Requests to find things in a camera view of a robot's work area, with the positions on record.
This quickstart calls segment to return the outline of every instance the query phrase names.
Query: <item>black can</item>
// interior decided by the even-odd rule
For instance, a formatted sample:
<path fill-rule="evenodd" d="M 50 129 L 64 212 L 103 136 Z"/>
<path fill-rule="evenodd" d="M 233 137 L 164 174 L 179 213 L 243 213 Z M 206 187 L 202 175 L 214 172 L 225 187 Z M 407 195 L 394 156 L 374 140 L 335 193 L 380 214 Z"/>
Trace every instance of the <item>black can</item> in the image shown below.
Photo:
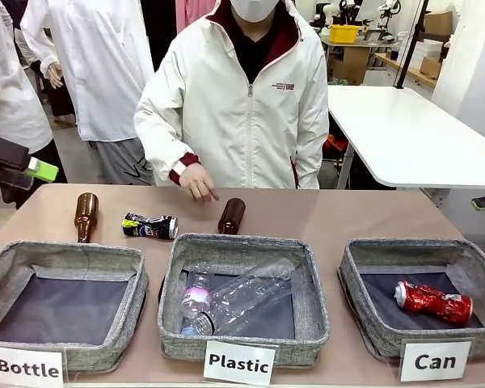
<path fill-rule="evenodd" d="M 178 219 L 172 216 L 146 218 L 127 213 L 122 221 L 122 230 L 129 237 L 152 237 L 174 240 L 178 235 Z"/>

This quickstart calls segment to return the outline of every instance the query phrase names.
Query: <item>maroon cuff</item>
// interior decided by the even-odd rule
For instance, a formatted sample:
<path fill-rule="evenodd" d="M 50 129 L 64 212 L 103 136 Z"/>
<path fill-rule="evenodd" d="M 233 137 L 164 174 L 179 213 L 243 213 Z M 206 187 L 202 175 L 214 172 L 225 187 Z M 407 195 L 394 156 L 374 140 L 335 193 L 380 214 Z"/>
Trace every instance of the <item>maroon cuff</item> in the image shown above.
<path fill-rule="evenodd" d="M 179 161 L 187 167 L 191 164 L 199 163 L 200 159 L 197 155 L 188 152 Z M 171 172 L 169 173 L 169 178 L 171 178 L 171 180 L 179 186 L 179 175 L 176 171 L 171 170 Z"/>

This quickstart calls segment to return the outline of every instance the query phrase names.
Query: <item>pink bottle label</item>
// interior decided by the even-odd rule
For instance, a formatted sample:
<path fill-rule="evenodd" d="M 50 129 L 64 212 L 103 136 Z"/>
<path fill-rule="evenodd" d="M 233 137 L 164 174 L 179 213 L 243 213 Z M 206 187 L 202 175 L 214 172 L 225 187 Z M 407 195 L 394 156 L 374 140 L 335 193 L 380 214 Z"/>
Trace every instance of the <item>pink bottle label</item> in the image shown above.
<path fill-rule="evenodd" d="M 197 287 L 187 289 L 185 290 L 183 303 L 187 303 L 189 301 L 210 303 L 209 292 L 206 289 L 198 289 Z"/>

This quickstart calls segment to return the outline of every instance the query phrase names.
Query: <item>storage bin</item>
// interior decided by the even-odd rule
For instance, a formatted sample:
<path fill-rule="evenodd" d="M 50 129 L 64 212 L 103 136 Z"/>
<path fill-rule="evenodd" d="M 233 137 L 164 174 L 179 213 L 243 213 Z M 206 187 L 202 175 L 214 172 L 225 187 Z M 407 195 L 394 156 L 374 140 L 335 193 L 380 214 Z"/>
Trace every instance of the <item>storage bin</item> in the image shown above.
<path fill-rule="evenodd" d="M 338 24 L 331 25 L 331 43 L 347 43 L 352 44 L 356 41 L 359 26 L 340 26 Z"/>
<path fill-rule="evenodd" d="M 460 240 L 351 240 L 339 268 L 367 348 L 380 359 L 401 355 L 403 340 L 474 338 L 472 357 L 485 357 L 485 255 Z M 430 285 L 473 299 L 469 325 L 456 328 L 438 318 L 401 310 L 398 281 Z"/>
<path fill-rule="evenodd" d="M 0 346 L 65 349 L 69 372 L 109 371 L 133 337 L 147 285 L 134 249 L 13 242 L 0 253 Z"/>
<path fill-rule="evenodd" d="M 283 257 L 297 265 L 291 278 L 293 339 L 180 334 L 183 322 L 180 305 L 187 286 L 187 273 L 192 265 L 220 276 L 238 276 L 262 261 Z M 275 316 L 275 322 L 269 325 L 276 331 L 282 324 L 277 320 Z M 329 319 L 312 250 L 303 242 L 280 238 L 222 234 L 180 235 L 172 247 L 162 288 L 158 329 L 162 351 L 165 356 L 173 359 L 203 361 L 207 341 L 221 340 L 232 344 L 276 347 L 277 367 L 312 367 L 318 350 L 329 337 Z"/>

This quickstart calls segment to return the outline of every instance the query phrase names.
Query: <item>jacket collar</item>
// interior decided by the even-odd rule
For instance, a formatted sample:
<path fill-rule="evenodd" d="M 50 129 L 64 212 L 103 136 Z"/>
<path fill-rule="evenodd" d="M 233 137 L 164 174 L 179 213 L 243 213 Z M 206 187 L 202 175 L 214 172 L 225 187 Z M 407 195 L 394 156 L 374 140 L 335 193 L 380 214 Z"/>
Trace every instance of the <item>jacket collar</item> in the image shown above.
<path fill-rule="evenodd" d="M 280 25 L 282 28 L 277 34 L 275 41 L 272 44 L 268 57 L 264 62 L 264 66 L 272 61 L 286 54 L 292 49 L 299 40 L 302 40 L 302 32 L 297 24 L 298 11 L 294 7 L 291 0 L 280 0 L 275 13 L 276 18 L 282 18 Z M 228 15 L 231 15 L 232 6 L 230 0 L 217 0 L 213 11 L 206 16 L 206 19 L 212 23 L 219 24 L 230 37 L 230 23 L 228 22 Z"/>

